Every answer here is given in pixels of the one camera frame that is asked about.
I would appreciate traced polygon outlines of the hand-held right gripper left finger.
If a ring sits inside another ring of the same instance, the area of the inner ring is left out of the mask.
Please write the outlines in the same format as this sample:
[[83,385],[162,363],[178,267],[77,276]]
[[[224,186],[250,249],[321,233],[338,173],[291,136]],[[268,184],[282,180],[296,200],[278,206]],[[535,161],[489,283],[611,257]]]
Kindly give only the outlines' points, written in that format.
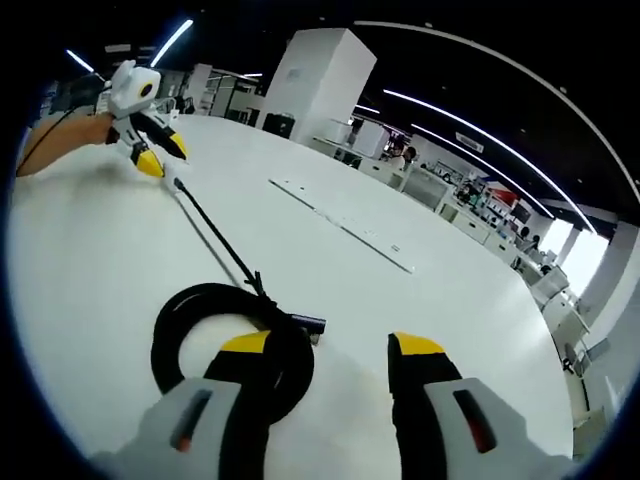
[[187,378],[142,416],[132,440],[99,452],[104,479],[261,479],[271,424],[268,332],[223,344],[209,378]]

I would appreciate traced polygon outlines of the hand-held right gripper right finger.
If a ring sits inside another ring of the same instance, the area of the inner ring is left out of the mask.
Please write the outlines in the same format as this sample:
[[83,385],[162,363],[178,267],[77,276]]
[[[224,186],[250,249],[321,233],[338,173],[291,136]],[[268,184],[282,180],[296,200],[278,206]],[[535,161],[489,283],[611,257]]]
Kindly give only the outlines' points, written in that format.
[[402,478],[562,478],[563,458],[538,448],[525,419],[439,344],[393,332],[387,358]]

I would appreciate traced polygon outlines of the person's left hand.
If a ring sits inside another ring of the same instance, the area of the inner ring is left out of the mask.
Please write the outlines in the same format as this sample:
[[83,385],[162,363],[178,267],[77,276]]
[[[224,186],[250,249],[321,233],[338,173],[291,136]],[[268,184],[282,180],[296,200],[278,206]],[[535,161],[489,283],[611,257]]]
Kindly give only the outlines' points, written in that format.
[[113,127],[114,117],[110,113],[87,116],[83,121],[83,139],[86,144],[110,145],[119,140],[119,134]]

